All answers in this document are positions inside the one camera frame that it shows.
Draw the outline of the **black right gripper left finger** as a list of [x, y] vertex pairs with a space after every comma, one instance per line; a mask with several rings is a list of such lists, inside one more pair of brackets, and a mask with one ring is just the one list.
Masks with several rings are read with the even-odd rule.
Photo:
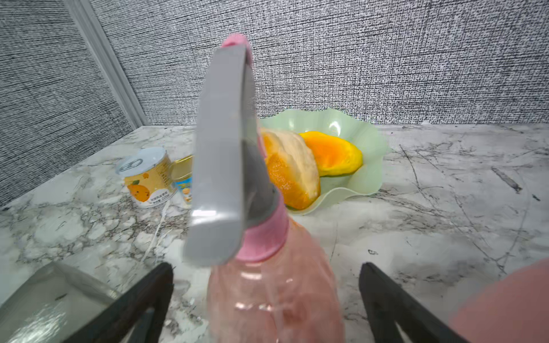
[[163, 262], [65, 341], [158, 342], [173, 290], [173, 268]]

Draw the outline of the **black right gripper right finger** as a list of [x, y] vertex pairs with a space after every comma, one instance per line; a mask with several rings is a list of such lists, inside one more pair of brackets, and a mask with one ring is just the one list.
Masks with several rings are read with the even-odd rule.
[[359, 290], [376, 342], [465, 342], [371, 262], [360, 270]]

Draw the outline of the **translucent pink spray bottle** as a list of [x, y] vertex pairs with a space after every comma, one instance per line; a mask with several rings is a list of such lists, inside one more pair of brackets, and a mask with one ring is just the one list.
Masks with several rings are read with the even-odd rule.
[[294, 220], [269, 259], [213, 267], [207, 312], [213, 342], [345, 341], [327, 254]]

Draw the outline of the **opaque pink spray bottle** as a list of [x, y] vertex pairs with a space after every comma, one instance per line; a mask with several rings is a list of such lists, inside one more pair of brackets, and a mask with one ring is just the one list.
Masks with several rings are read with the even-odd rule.
[[490, 285], [455, 313], [450, 327], [469, 342], [547, 342], [548, 260]]

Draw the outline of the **grey pink spray nozzle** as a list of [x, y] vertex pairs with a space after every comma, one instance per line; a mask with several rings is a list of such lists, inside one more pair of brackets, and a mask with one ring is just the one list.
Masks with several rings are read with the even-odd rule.
[[282, 248], [290, 223], [264, 158], [252, 51], [244, 35], [232, 34], [213, 54], [200, 94], [186, 260], [254, 263]]

